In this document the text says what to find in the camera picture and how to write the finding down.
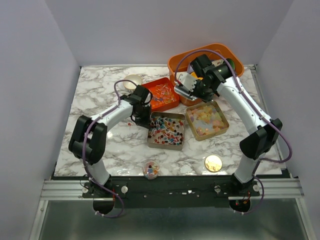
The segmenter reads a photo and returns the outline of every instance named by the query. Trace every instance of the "metal tin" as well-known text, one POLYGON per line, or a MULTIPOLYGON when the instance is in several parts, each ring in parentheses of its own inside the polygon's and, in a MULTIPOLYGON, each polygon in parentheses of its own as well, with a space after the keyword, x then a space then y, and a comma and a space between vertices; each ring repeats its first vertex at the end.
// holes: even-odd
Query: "metal tin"
POLYGON ((195 140, 197 141, 202 141, 202 140, 205 140, 205 139, 209 139, 209 138, 212 138, 214 136, 218 136, 220 134, 224 134, 225 132, 227 132, 228 128, 229 128, 229 123, 224 115, 224 113, 221 111, 220 107, 218 106, 218 103, 216 101, 214 102, 207 102, 207 103, 200 103, 198 105, 195 105, 195 106, 190 106, 188 107, 186 110, 185 110, 185 117, 186 117, 186 120, 190 126, 190 129, 194 135, 194 138, 195 140), (210 134, 206 134, 206 135, 203 135, 203 136, 200 136, 198 133, 197 133, 197 130, 193 124, 193 122, 191 121, 190 119, 190 116, 188 114, 188 110, 192 111, 194 109, 197 109, 199 107, 204 107, 204 106, 208 106, 208 105, 212 105, 216 111, 219 113, 220 117, 221 117, 221 120, 222 122, 226 125, 226 128, 224 129, 221 129, 220 131, 217 131, 217 132, 213 132, 213 133, 210 133, 210 134))
POLYGON ((167 145, 167 144, 161 144, 161 143, 154 143, 154 138, 148 138, 147 143, 148 147, 150 148, 155 148, 155 149, 168 149, 168 150, 178 150, 181 151, 185 142, 185 127, 186 127, 186 117, 183 114, 178 114, 178 113, 169 113, 169 112, 159 112, 159 111, 154 111, 151 113, 151 118, 152 117, 161 117, 161 118, 171 118, 171 119, 179 119, 184 122, 183 124, 183 129, 180 129, 180 132, 183 134, 182 138, 182 144, 181 145, 167 145))

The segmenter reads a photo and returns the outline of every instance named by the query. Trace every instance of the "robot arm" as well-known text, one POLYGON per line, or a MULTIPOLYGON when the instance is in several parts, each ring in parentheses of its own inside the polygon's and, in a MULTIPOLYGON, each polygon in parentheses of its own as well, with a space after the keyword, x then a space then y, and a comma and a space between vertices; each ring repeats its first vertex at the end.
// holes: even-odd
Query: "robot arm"
POLYGON ((202 99, 210 102, 213 95, 223 96, 231 107, 241 118, 249 136, 240 142, 240 149, 243 153, 239 167, 233 177, 234 184, 238 189, 244 189, 253 180, 253 174, 259 166, 259 157, 267 153, 276 142, 278 133, 266 124, 251 107, 243 94, 253 103, 261 115, 269 120, 279 130, 282 123, 279 119, 272 120, 252 99, 248 92, 238 81, 241 91, 236 86, 235 80, 230 74, 226 64, 219 67, 212 65, 207 55, 201 55, 190 63, 199 80, 188 73, 181 73, 178 77, 179 85, 174 90, 185 98, 195 100, 202 99))
POLYGON ((151 98, 151 92, 147 88, 138 85, 132 94, 121 96, 118 104, 114 104, 91 117, 82 115, 78 118, 68 149, 76 158, 82 159, 85 132, 95 119, 101 117, 90 129, 89 137, 85 144, 87 170, 99 184, 104 186, 110 177, 101 160, 105 153, 107 132, 129 117, 134 117, 134 122, 138 126, 149 128, 151 115, 149 103, 151 98))

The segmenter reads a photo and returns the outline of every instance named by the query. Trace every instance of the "metal rail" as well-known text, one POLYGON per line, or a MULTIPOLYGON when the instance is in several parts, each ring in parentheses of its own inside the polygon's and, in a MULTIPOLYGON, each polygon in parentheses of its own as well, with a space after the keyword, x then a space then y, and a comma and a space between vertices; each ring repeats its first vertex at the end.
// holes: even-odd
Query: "metal rail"
MULTIPOLYGON (((304 196, 301 184, 297 178, 271 178, 261 179, 264 186, 266 199, 296 199, 304 196)), ((46 180, 44 181, 40 200, 41 201, 92 201, 92 198, 82 198, 82 189, 79 180, 46 180)), ((229 197, 230 200, 242 199, 229 197)), ((112 201, 112 198, 95 198, 94 200, 112 201)))

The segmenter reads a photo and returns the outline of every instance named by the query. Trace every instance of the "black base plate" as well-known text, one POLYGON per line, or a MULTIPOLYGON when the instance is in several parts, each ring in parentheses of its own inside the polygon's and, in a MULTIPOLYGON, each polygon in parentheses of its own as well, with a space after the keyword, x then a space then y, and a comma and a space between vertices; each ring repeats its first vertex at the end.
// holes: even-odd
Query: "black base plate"
MULTIPOLYGON (((125 208, 228 208, 228 197, 259 196, 253 191, 253 181, 246 189, 237 191, 231 187, 230 176, 158 176, 148 180, 143 176, 111 178, 112 190, 123 199, 125 208), (127 186, 127 193, 121 188, 127 186)), ((112 194, 92 183, 86 183, 88 193, 83 198, 112 198, 112 194)), ((120 208, 119 201, 115 207, 120 208)))

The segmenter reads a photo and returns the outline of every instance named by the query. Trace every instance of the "small round container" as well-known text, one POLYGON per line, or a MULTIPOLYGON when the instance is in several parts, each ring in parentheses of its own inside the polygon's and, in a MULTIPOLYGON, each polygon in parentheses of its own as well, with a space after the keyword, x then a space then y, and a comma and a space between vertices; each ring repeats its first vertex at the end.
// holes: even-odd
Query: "small round container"
MULTIPOLYGON (((130 81, 134 82, 137 85, 141 85, 142 84, 142 78, 137 74, 128 75, 128 76, 126 76, 124 78, 124 80, 130 80, 130 81)), ((132 84, 131 82, 129 82, 129 81, 124 81, 123 82, 123 86, 130 93, 133 93, 134 90, 136 89, 136 86, 134 84, 132 84)))
POLYGON ((159 169, 160 166, 156 161, 148 160, 143 164, 142 172, 147 179, 151 180, 158 177, 159 169))

